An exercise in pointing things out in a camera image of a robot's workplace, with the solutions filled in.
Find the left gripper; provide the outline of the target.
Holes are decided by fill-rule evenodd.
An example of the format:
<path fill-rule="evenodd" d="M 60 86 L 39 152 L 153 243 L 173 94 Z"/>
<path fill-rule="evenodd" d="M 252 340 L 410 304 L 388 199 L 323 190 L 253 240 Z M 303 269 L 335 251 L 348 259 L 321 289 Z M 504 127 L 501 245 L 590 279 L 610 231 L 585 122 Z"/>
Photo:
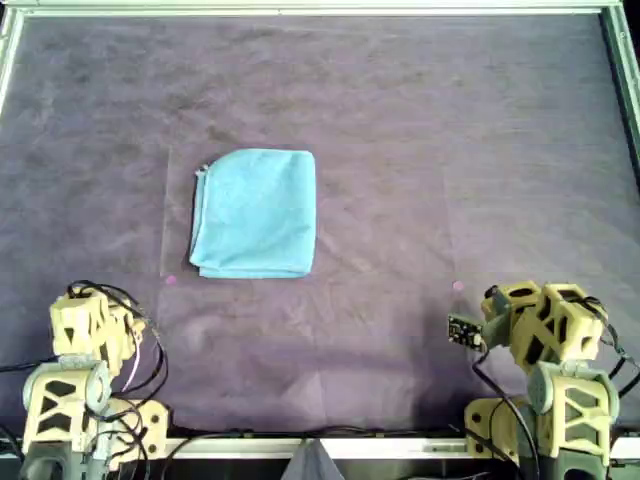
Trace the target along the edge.
<path fill-rule="evenodd" d="M 73 287 L 50 307 L 53 351 L 104 361 L 118 376 L 143 339 L 146 319 L 129 301 L 95 287 Z"/>

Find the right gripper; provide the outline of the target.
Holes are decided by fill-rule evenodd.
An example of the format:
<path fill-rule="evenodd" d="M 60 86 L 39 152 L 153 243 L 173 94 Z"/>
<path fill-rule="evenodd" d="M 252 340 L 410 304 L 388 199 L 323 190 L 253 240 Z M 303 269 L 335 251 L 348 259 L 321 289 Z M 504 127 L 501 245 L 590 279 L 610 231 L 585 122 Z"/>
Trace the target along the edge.
<path fill-rule="evenodd" d="M 508 347 L 527 374 L 539 362 L 591 361 L 608 324 L 601 302 L 576 284 L 533 281 L 492 285 L 484 293 L 485 321 L 509 314 Z"/>

